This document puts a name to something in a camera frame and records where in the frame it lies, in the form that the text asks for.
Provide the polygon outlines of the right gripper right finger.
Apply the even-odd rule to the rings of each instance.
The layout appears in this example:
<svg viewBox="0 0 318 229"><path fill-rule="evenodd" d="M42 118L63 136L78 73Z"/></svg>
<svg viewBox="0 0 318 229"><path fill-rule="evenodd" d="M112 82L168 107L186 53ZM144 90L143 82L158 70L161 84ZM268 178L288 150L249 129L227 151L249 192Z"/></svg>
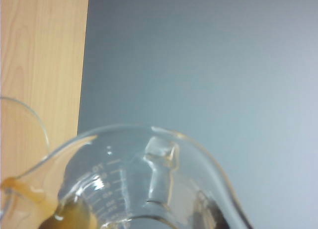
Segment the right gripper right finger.
<svg viewBox="0 0 318 229"><path fill-rule="evenodd" d="M229 229L223 213L215 200L209 199L202 191L196 193L193 205L194 229Z"/></svg>

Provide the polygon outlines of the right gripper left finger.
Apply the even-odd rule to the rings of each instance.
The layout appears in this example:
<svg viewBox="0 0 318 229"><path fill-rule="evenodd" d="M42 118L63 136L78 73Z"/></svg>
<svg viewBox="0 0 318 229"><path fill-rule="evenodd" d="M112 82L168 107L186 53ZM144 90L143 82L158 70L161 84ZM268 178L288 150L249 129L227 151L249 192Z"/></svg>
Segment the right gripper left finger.
<svg viewBox="0 0 318 229"><path fill-rule="evenodd" d="M96 229L97 219L87 205L65 205L44 220L41 229Z"/></svg>

